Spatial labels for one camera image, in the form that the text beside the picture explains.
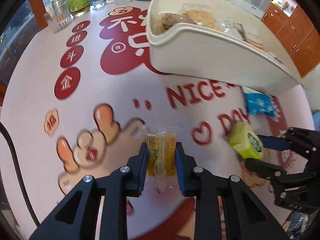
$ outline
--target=table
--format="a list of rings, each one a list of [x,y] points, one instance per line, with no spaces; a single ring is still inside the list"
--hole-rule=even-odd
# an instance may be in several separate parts
[[[138,128],[146,122],[180,126],[177,140],[187,155],[215,175],[241,176],[283,222],[289,211],[274,206],[268,184],[242,168],[225,136],[235,120],[250,123],[256,133],[279,136],[303,115],[298,125],[312,129],[302,88],[273,98],[275,118],[249,116],[238,86],[157,72],[149,63],[144,32],[148,3],[132,1],[129,6],[119,9],[111,4],[90,11],[57,34],[45,28],[30,42],[12,75],[1,122],[14,142],[39,221],[84,175],[106,176],[137,154],[144,141]],[[268,39],[279,48],[275,38]],[[290,63],[288,55],[278,56]],[[292,111],[288,98],[297,94],[303,106]],[[36,226],[23,200],[9,148],[2,136],[0,140],[4,188],[21,231],[29,237]],[[270,151],[266,156],[289,171],[302,171],[305,164],[291,152]],[[174,225],[169,234],[181,229],[181,236],[192,237],[194,200],[184,199],[177,188],[158,193],[146,187],[140,198],[129,200],[134,208],[128,215],[129,238],[166,239],[168,235],[161,232],[177,220],[184,228]]]

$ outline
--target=white plastic tray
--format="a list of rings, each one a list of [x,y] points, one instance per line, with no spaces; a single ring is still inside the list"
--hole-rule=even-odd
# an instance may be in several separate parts
[[[155,69],[246,86],[274,96],[300,83],[296,73],[266,52],[228,34],[186,23],[175,24],[158,36],[152,33],[157,15],[181,13],[182,5],[186,3],[208,5],[217,18],[246,25],[252,23],[252,26],[263,25],[253,15],[224,0],[152,0],[147,18],[147,38],[150,61]]]

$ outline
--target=green snack package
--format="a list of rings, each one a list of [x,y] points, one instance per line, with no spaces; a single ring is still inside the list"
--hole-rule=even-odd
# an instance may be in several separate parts
[[[229,141],[242,158],[262,159],[263,144],[259,137],[252,131],[250,125],[244,122],[236,122]]]

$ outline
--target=cabinet handle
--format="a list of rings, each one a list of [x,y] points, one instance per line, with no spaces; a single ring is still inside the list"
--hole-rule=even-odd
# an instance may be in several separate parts
[[[297,49],[297,50],[292,54],[292,56],[294,56],[294,54],[296,54],[298,51],[299,51],[299,49]]]
[[[292,47],[292,49],[290,50],[290,52],[292,52],[295,47],[297,47],[297,44]]]

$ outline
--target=cabinet door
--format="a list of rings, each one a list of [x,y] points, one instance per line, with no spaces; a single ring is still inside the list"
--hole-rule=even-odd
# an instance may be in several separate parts
[[[276,35],[287,19],[289,17],[281,9],[270,3],[261,21]]]
[[[298,5],[276,37],[286,51],[291,54],[311,31],[313,25],[309,17]]]
[[[291,58],[302,77],[320,62],[320,35],[315,28],[295,49]]]

